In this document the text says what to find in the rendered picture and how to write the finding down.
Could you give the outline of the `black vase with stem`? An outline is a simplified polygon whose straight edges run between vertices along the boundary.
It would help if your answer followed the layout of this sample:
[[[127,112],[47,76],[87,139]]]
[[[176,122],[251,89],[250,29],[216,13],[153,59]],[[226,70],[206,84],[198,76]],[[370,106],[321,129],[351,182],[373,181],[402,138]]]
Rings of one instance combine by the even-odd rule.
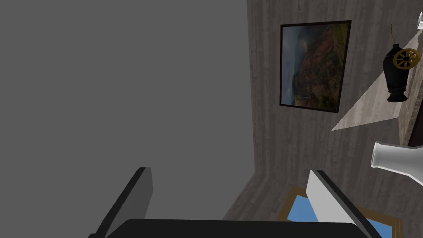
[[[407,100],[404,92],[406,90],[408,82],[408,70],[401,70],[394,66],[393,57],[400,49],[399,44],[395,43],[394,40],[392,49],[386,54],[383,60],[383,72],[388,88],[389,97],[388,102],[404,102]]]

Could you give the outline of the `white glass bottle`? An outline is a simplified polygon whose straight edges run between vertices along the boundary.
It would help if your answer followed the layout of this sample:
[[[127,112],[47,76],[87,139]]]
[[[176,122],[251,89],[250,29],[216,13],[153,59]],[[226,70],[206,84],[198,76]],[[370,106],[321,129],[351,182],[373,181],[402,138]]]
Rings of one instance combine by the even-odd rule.
[[[376,141],[371,167],[408,176],[423,186],[423,145],[408,147]]]

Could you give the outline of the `framed landscape picture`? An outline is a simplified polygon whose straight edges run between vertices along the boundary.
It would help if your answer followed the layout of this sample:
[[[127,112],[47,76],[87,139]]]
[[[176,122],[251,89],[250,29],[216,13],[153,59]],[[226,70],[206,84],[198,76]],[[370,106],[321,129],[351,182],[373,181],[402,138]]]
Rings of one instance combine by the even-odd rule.
[[[280,26],[279,105],[338,113],[350,20]]]

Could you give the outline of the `golden wheel ornament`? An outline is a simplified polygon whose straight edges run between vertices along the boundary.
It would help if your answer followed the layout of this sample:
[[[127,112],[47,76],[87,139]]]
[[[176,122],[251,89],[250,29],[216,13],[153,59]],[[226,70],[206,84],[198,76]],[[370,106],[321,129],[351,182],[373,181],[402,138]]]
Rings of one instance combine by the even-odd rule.
[[[420,62],[420,53],[412,48],[400,49],[394,54],[393,64],[401,70],[408,70]]]

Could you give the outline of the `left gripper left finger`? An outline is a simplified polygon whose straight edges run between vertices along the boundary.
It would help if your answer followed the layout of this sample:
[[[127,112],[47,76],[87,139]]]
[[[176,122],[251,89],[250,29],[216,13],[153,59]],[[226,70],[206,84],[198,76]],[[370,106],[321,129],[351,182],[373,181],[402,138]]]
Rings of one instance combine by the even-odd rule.
[[[88,238],[111,238],[124,222],[144,219],[153,193],[151,168],[140,167],[131,177],[97,231]]]

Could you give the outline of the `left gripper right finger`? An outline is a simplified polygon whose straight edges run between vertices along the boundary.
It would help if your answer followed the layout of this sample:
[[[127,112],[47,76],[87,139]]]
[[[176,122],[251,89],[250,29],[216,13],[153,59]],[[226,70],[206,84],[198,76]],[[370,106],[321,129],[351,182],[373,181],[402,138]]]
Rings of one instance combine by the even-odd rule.
[[[306,195],[319,222],[353,224],[366,238],[382,238],[323,170],[310,170]]]

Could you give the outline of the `blue picture with wooden frame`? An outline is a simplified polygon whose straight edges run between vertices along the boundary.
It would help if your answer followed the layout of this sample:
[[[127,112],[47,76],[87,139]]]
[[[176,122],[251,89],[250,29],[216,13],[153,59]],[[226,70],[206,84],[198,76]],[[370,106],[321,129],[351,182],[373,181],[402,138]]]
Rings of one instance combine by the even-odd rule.
[[[403,221],[364,207],[357,209],[368,219],[382,238],[404,238]],[[292,186],[277,217],[277,221],[317,222],[306,190]]]

